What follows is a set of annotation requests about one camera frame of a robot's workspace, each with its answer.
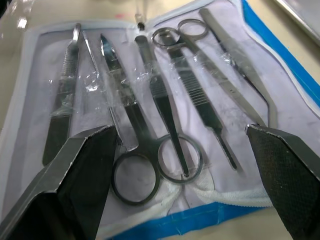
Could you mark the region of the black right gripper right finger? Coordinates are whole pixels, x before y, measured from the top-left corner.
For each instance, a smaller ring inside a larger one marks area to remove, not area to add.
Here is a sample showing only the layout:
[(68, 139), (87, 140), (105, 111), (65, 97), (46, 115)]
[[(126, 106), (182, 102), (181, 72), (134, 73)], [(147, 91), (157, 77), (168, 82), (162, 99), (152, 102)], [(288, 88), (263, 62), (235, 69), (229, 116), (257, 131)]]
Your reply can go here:
[(320, 157), (298, 136), (248, 124), (262, 184), (294, 240), (320, 238)]

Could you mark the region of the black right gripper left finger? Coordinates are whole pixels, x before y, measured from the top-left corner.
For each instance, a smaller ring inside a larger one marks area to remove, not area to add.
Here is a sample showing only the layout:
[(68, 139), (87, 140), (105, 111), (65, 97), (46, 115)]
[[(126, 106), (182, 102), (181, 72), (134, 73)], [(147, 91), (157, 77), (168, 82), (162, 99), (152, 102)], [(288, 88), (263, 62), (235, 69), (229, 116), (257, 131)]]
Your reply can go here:
[(1, 239), (95, 239), (111, 184), (117, 139), (114, 126), (70, 137), (1, 222)]

